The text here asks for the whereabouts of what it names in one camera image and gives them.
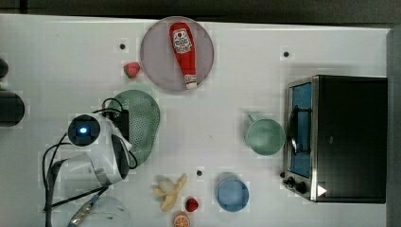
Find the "blue light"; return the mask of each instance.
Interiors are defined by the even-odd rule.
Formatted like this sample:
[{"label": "blue light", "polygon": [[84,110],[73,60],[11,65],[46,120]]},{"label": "blue light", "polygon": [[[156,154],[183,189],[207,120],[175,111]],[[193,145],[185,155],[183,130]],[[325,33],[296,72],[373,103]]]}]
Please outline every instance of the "blue light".
[{"label": "blue light", "polygon": [[79,129],[79,133],[82,133],[82,134],[86,133],[87,131],[88,131],[88,129],[86,129],[86,128]]}]

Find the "ketchup label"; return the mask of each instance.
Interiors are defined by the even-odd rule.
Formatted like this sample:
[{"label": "ketchup label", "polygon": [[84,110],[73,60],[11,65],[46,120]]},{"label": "ketchup label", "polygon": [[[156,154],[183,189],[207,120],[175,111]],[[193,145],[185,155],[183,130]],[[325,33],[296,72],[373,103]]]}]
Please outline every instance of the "ketchup label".
[{"label": "ketchup label", "polygon": [[183,54],[191,50],[192,43],[185,28],[174,30],[173,39],[177,53]]}]

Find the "light blue cup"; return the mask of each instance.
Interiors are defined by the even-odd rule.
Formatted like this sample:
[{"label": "light blue cup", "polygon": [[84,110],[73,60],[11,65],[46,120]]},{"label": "light blue cup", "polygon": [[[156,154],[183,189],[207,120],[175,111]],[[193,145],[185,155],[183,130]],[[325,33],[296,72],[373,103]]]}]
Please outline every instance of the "light blue cup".
[{"label": "light blue cup", "polygon": [[242,210],[250,198],[247,185],[234,176],[220,182],[217,194],[218,204],[229,212]]}]

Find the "red ketchup bottle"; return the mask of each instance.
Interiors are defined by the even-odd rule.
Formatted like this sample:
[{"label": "red ketchup bottle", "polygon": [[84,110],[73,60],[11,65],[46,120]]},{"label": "red ketchup bottle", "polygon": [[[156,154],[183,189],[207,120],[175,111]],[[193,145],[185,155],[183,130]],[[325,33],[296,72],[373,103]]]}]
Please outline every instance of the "red ketchup bottle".
[{"label": "red ketchup bottle", "polygon": [[170,39],[174,53],[183,72],[187,89],[197,87],[197,68],[195,43],[191,30],[186,23],[175,23],[170,27]]}]

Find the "toaster oven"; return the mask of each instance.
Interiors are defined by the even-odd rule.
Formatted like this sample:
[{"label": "toaster oven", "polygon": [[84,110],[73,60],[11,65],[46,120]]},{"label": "toaster oven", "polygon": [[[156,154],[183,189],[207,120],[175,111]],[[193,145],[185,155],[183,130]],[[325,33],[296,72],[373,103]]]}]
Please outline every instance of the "toaster oven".
[{"label": "toaster oven", "polygon": [[386,201],[386,78],[295,81],[286,106],[287,189],[316,202]]}]

